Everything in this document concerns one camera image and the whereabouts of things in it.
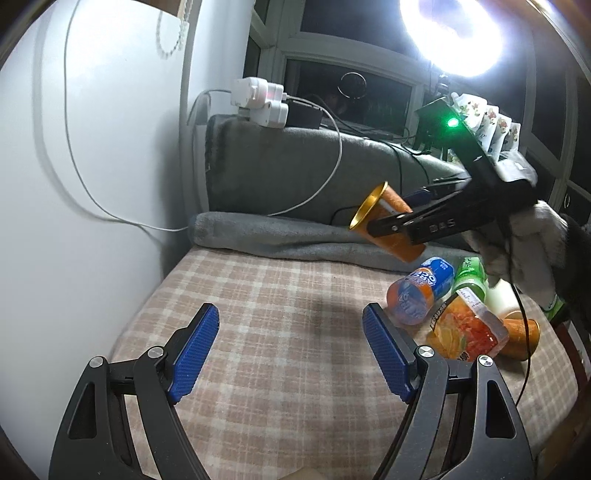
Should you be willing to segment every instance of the white wall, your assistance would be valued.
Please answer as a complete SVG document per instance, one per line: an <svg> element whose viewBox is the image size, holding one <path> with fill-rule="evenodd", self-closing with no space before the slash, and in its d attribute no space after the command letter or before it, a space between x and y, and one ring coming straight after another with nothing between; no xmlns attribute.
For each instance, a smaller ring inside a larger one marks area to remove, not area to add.
<svg viewBox="0 0 591 480"><path fill-rule="evenodd" d="M188 36L188 48L185 52L185 64L188 67L183 72L182 98L186 98L187 102L181 103L180 122L183 192L188 216L209 209L203 156L207 115L236 113L238 109L230 105L230 95L212 93L209 111L204 98L198 104L190 127L186 125L187 115L199 93L207 89L231 89L232 82L242 78L254 2L255 0L201 0L197 24L197 9L194 7L191 13L191 24L194 27ZM199 0L194 0L194 5L198 3ZM197 127L193 145L192 126L196 119L197 124L202 127Z"/></svg>
<svg viewBox="0 0 591 480"><path fill-rule="evenodd" d="M63 48L72 0L59 0L0 70L0 424L47 476L64 409L85 363L114 341L186 252L186 233L96 219L64 136ZM178 170L183 54L163 60L158 11L83 0L67 54L74 154L115 213L186 222ZM178 19L165 14L164 48Z"/></svg>

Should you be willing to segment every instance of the window frame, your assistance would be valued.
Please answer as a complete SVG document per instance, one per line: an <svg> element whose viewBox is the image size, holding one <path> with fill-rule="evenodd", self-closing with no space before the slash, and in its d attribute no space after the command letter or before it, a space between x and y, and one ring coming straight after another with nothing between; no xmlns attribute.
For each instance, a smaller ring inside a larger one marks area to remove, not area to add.
<svg viewBox="0 0 591 480"><path fill-rule="evenodd" d="M267 22L263 23L254 8L252 10L250 36L261 48L258 75L270 82L283 83L287 60L317 61L343 67L351 67L395 80L412 87L405 126L416 133L418 115L415 111L423 105L428 85L437 83L437 75L431 73L429 62L413 59L386 48L349 38L318 33L302 32L301 20L306 0L270 0ZM591 193L570 180L577 140L578 92L576 79L584 74L573 58L565 70L566 110L563 145L557 158L532 133L535 110L536 59L534 36L528 24L516 20L525 38L526 82L524 117L521 123L519 151L532 155L554 177L554 185L548 204L559 210L565 200L566 189L571 187L591 202ZM453 89L462 93L479 95L476 89L454 80Z"/></svg>

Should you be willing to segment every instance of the white bottle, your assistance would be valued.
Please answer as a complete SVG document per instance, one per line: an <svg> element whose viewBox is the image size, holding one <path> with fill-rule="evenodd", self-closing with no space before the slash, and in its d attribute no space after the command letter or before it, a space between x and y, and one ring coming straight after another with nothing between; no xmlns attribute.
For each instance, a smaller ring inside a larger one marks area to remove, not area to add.
<svg viewBox="0 0 591 480"><path fill-rule="evenodd" d="M494 288L488 289L485 304L501 320L522 319L513 289L510 283L503 279L499 280Z"/></svg>

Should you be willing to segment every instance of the white power adapter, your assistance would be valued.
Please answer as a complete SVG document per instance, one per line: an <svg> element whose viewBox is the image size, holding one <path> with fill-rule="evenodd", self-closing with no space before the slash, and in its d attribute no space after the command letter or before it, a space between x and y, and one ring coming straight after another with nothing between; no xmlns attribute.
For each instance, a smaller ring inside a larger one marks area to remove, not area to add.
<svg viewBox="0 0 591 480"><path fill-rule="evenodd" d="M283 85L247 77L234 80L230 103L249 110L251 122L262 127L283 128L287 121L288 106L283 103L286 98Z"/></svg>

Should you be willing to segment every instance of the mattress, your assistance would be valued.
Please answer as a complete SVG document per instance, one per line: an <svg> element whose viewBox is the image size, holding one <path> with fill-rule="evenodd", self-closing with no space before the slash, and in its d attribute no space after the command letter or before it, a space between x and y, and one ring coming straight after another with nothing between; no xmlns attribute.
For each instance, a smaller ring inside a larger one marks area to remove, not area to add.
<svg viewBox="0 0 591 480"><path fill-rule="evenodd" d="M193 248L121 335L113 361L163 345L204 302L220 329L178 416L212 479L277 479L308 466L328 478L372 478L406 405L392 395L363 335L362 309L384 303L399 275L338 262L253 257ZM577 384L541 310L540 344L519 413L536 455L570 411ZM409 330L421 343L423 325ZM525 363L496 358L514 398ZM446 401L428 473L439 467L453 418ZM129 421L144 472L158 478L134 397Z"/></svg>

